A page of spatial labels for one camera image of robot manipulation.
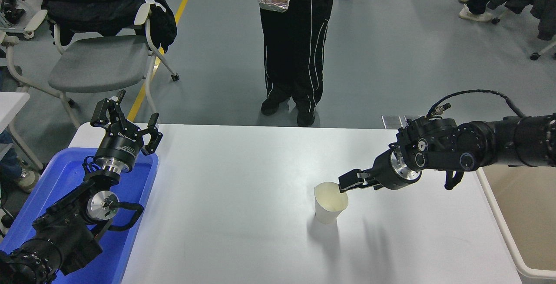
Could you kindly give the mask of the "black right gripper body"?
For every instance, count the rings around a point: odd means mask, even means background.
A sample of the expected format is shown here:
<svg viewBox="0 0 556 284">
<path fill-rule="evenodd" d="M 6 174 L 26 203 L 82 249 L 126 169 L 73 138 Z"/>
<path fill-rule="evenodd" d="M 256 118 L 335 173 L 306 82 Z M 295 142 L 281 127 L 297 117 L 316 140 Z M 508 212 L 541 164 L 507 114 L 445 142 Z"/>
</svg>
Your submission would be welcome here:
<svg viewBox="0 0 556 284">
<path fill-rule="evenodd" d="M 399 148 L 390 148 L 379 155 L 373 165 L 374 179 L 383 187 L 398 190 L 417 183 L 421 171 L 409 168 Z"/>
</svg>

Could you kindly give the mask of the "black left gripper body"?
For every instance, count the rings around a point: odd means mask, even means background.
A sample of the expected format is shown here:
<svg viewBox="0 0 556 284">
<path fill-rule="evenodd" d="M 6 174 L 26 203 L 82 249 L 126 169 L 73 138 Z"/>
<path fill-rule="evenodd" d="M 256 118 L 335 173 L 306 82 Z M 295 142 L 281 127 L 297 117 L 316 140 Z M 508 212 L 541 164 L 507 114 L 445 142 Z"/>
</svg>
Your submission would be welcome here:
<svg viewBox="0 0 556 284">
<path fill-rule="evenodd" d="M 109 161 L 119 161 L 124 167 L 134 167 L 143 139 L 140 129 L 111 131 L 106 129 L 99 149 L 96 151 L 96 165 L 108 165 Z"/>
</svg>

